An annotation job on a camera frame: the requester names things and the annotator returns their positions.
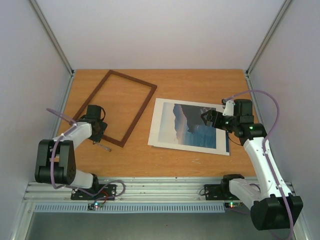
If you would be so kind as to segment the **seascape photo print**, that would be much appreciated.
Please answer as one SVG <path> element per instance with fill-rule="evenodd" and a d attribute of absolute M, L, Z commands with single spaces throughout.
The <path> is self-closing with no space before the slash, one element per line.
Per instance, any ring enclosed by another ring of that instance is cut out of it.
<path fill-rule="evenodd" d="M 207 126 L 201 115 L 214 107 L 177 104 L 173 106 L 174 130 L 176 139 L 180 145 L 202 147 L 209 149 L 217 148 L 217 130 Z"/>

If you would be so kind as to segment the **white passe-partout mat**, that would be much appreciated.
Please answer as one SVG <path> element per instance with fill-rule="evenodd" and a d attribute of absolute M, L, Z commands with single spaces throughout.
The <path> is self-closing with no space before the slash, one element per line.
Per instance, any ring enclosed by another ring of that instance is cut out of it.
<path fill-rule="evenodd" d="M 175 131 L 175 116 L 173 114 L 174 104 L 215 108 L 218 112 L 223 110 L 223 107 L 219 104 L 157 98 L 154 104 L 149 132 L 149 146 L 223 156 L 230 155 L 228 135 L 224 130 L 220 129 L 216 129 L 216 149 L 179 144 Z"/>

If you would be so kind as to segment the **brown wooden picture frame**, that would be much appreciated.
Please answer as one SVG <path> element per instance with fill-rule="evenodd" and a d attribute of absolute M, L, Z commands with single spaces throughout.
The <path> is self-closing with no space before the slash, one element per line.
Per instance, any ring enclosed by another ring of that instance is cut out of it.
<path fill-rule="evenodd" d="M 76 114 L 73 116 L 74 120 L 78 120 L 81 116 L 81 113 L 83 112 L 83 110 L 89 106 L 89 103 L 91 102 L 91 100 L 94 98 L 94 96 L 98 93 L 98 91 L 100 90 L 100 88 L 103 86 L 103 84 L 107 81 L 107 79 L 111 76 L 111 75 L 115 75 L 121 78 L 124 78 L 126 80 L 132 81 L 132 82 L 136 82 L 139 83 L 141 85 L 147 86 L 150 88 L 150 91 L 146 97 L 146 99 L 144 100 L 144 102 L 142 103 L 141 107 L 139 108 L 137 114 L 135 115 L 132 123 L 129 125 L 128 129 L 126 130 L 123 138 L 121 140 L 117 140 L 114 139 L 108 135 L 104 135 L 104 134 L 100 134 L 101 139 L 112 143 L 118 147 L 123 148 L 128 140 L 128 138 L 130 137 L 131 133 L 133 132 L 135 126 L 137 125 L 139 119 L 141 118 L 143 112 L 145 111 L 148 103 L 150 102 L 152 96 L 154 95 L 156 89 L 157 89 L 157 85 L 150 83 L 150 82 L 146 82 L 144 80 L 126 75 L 124 73 L 115 71 L 110 69 L 106 75 L 102 78 L 102 80 L 99 82 L 99 84 L 95 87 L 95 89 L 91 92 L 91 94 L 89 95 L 89 97 L 84 101 L 84 103 L 82 104 L 82 106 L 79 108 L 79 110 L 76 112 Z"/>

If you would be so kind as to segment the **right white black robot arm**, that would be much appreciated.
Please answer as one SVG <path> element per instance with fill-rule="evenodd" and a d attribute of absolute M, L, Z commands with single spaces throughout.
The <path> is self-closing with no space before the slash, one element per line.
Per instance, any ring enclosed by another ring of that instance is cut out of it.
<path fill-rule="evenodd" d="M 241 174 L 224 175 L 220 184 L 204 185 L 206 200 L 224 200 L 232 208 L 239 200 L 250 210 L 254 227 L 259 230 L 292 229 L 302 208 L 301 197 L 293 195 L 283 180 L 270 150 L 267 132 L 254 122 L 253 103 L 249 99 L 223 100 L 224 110 L 201 114 L 209 127 L 233 133 L 249 156 L 257 183 L 249 183 Z"/>

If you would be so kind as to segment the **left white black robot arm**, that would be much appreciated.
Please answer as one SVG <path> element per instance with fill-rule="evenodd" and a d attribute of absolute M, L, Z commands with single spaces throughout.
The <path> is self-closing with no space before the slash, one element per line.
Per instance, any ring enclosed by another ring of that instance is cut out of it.
<path fill-rule="evenodd" d="M 83 189 L 89 199 L 96 199 L 101 193 L 98 177 L 76 167 L 75 149 L 85 140 L 98 144 L 107 128 L 104 122 L 105 110 L 98 105 L 88 105 L 86 114 L 77 120 L 51 108 L 48 112 L 71 123 L 71 127 L 52 139 L 43 139 L 38 144 L 35 165 L 35 181 L 50 184 L 54 189 L 62 187 Z"/>

